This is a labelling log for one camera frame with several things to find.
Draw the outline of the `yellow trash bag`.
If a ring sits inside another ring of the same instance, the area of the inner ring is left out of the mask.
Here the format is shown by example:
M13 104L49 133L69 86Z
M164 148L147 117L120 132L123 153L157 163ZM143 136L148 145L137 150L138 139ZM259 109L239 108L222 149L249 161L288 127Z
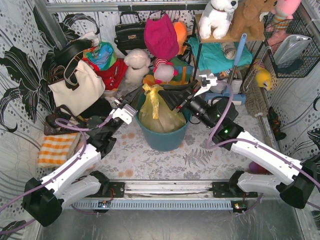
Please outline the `yellow trash bag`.
M144 84L142 86L145 101L139 110L138 120L148 130L156 133L171 133L184 127L187 123L183 113L170 110L159 91L162 86Z

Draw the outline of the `teal trash bin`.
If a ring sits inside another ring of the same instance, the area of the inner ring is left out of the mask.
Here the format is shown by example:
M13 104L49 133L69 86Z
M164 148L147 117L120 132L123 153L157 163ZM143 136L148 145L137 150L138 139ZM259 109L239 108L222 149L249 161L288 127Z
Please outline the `teal trash bin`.
M140 110L137 110L136 120L142 129L145 140L152 149L161 152L168 152L179 147L186 135L188 124L190 122L189 118L191 116L191 113L188 110L185 109L183 111L180 111L180 113L183 113L186 119L186 125L170 133L158 133L145 128L138 119L139 111Z

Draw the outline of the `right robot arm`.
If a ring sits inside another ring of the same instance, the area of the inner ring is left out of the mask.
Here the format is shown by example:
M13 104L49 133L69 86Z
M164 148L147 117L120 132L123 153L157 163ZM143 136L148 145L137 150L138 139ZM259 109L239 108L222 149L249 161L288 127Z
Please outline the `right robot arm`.
M251 159L269 171L269 175L235 172L228 182L230 192L234 195L240 191L276 195L291 207L303 209L309 203L314 188L320 186L316 164L311 160L301 162L286 156L236 124L236 112L231 109L232 93L226 105L209 105L205 102L200 95L217 84L232 89L224 81L204 77L200 84L193 82L181 91L173 86L158 93L171 110L187 109L211 130L206 141L208 149L223 147Z

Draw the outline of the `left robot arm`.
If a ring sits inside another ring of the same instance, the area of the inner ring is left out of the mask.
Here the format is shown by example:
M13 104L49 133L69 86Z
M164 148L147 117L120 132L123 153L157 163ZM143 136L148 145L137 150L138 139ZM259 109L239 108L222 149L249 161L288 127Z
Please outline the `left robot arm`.
M89 119L88 128L84 129L89 138L83 148L42 179L31 178L26 182L22 207L43 227L55 222L69 205L84 197L97 193L105 195L109 191L110 180L99 171L82 180L78 177L111 152L116 143L114 133L123 124L129 125L137 114L132 103L142 90L139 86L116 99L108 117Z

